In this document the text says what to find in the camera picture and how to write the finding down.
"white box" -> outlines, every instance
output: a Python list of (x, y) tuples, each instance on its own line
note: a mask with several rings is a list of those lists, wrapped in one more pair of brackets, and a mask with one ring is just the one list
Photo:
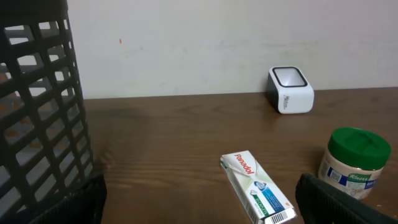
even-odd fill
[(253, 223), (280, 224), (297, 216), (249, 151), (222, 155), (220, 164)]
[(297, 67), (272, 67), (268, 73), (266, 96), (276, 111), (292, 114), (309, 112), (315, 95)]

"black plastic basket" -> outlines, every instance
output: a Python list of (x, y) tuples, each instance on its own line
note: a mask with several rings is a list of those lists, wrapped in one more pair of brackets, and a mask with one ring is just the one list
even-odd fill
[(66, 0), (0, 1), (0, 218), (93, 168)]

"blue label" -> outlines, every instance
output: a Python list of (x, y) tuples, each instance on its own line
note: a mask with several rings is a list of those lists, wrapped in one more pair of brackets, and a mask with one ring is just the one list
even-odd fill
[[(337, 170), (333, 169), (333, 168), (329, 168), (328, 171), (328, 177), (332, 178), (334, 181), (336, 181), (337, 183), (347, 186), (347, 179), (348, 177), (340, 174), (339, 172), (337, 172)], [(374, 186), (374, 184), (376, 184), (377, 179), (376, 180), (368, 180), (366, 181), (366, 185), (365, 185), (365, 189), (370, 189)]]
[(280, 204), (274, 193), (272, 193), (272, 191), (267, 187), (267, 184), (255, 181), (254, 185), (257, 186), (258, 189), (262, 192), (262, 194), (265, 196), (275, 212), (281, 212), (285, 210), (285, 208), (282, 206), (282, 204)]

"table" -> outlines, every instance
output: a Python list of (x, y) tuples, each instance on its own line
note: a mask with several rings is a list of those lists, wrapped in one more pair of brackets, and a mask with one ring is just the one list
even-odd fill
[[(398, 88), (316, 91), (307, 114), (276, 113), (262, 93), (85, 100), (96, 172), (108, 188), (103, 224), (251, 223), (220, 155), (250, 150), (295, 205), (331, 132), (373, 131), (392, 154), (363, 200), (397, 217)], [(297, 217), (291, 223), (303, 223)]]

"panadol box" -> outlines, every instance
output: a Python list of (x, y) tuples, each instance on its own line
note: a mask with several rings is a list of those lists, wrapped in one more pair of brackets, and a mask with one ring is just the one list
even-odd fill
[(220, 164), (253, 223), (280, 224), (297, 216), (249, 151), (223, 155)]

